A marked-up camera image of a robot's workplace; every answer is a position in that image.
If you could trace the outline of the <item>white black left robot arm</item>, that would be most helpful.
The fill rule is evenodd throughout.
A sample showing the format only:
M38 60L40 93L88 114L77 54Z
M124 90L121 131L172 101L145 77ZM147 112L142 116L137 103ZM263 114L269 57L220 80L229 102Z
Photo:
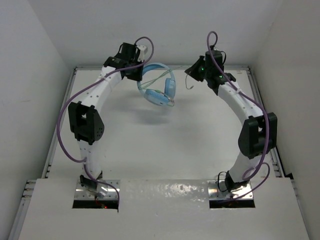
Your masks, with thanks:
M123 43L117 54L109 57L101 68L96 85L85 91L78 102L68 106L70 130L74 134L80 148L80 156L84 160L80 184L91 196L103 198L112 189L110 183L102 179L102 170L93 151L102 138L105 125L100 116L108 95L125 77L130 80L142 79L143 67L148 48L144 45Z

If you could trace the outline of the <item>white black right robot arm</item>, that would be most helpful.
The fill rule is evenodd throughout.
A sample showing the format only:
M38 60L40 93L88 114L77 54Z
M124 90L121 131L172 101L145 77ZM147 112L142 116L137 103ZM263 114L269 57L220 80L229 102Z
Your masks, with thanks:
M277 143L278 118L267 113L240 88L236 78L224 72L223 54L208 50L187 70L187 76L207 86L226 102L238 117L242 129L238 137L239 154L225 174L223 191L231 192L245 186L264 163L266 155Z

